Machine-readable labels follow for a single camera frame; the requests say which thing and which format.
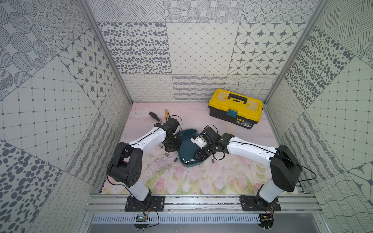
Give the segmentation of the teal plastic storage tray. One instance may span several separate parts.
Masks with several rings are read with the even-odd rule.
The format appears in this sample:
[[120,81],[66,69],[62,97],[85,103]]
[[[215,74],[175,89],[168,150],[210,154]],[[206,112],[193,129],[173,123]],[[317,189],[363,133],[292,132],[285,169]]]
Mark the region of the teal plastic storage tray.
[[[192,134],[196,132],[198,131],[195,129],[186,129],[186,130],[182,130],[180,133],[182,145],[180,146],[177,152],[178,152],[178,157],[179,157],[180,162],[186,168],[198,166],[203,163],[200,161],[190,162],[190,159],[193,159],[195,151],[200,148],[198,145],[192,143],[190,140]],[[206,139],[206,137],[203,136],[205,131],[201,131],[198,133],[203,137],[203,139]]]

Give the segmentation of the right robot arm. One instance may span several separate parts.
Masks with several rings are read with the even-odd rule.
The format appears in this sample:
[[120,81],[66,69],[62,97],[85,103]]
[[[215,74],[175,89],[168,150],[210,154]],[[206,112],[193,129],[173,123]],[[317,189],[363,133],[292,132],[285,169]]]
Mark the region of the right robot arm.
[[302,167],[290,149],[285,145],[266,147],[244,141],[232,134],[222,136],[207,126],[202,132],[194,133],[191,142],[199,149],[193,159],[204,162],[216,153],[238,155],[254,160],[271,170],[272,178],[258,190],[255,201],[269,205],[283,192],[292,192],[299,180]]

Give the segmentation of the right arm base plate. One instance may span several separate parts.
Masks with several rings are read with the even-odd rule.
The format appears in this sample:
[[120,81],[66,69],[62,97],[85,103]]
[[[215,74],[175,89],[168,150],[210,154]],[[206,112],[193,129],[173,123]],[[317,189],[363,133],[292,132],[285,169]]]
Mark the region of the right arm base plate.
[[275,198],[274,201],[272,201],[271,203],[268,203],[259,196],[240,195],[239,201],[241,203],[241,207],[244,212],[254,212],[254,211],[279,212],[281,211],[281,206],[280,206],[278,198]]

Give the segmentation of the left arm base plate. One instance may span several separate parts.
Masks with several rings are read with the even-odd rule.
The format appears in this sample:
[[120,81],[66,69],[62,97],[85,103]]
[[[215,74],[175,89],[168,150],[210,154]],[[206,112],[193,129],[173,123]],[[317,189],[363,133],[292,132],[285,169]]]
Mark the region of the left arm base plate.
[[163,212],[165,196],[148,196],[144,201],[139,201],[133,196],[127,198],[125,212]]

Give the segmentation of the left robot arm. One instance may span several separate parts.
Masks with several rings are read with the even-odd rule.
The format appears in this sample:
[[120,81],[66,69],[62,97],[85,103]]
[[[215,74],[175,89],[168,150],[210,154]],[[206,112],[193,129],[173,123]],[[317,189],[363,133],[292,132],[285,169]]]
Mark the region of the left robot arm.
[[133,142],[120,142],[108,163],[107,177],[124,186],[136,201],[148,204],[151,191],[140,179],[142,157],[159,144],[166,152],[177,151],[182,145],[178,129],[181,129],[179,121],[169,118],[166,123],[155,124],[146,135]]

